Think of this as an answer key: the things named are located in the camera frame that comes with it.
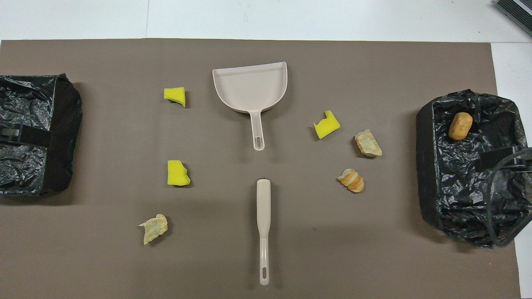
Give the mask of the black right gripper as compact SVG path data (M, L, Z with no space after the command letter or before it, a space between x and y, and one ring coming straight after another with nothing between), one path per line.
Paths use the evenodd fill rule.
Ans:
M532 148L524 148L517 151L517 146L509 146L480 152L476 160L476 170L484 171L493 169L502 159L513 154L513 164L516 168L532 167Z

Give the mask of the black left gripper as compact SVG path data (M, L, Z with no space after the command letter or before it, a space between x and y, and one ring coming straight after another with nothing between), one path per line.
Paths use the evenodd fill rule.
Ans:
M1 127L0 142L21 144L35 147L50 147L53 134L51 131L19 124L19 127Z

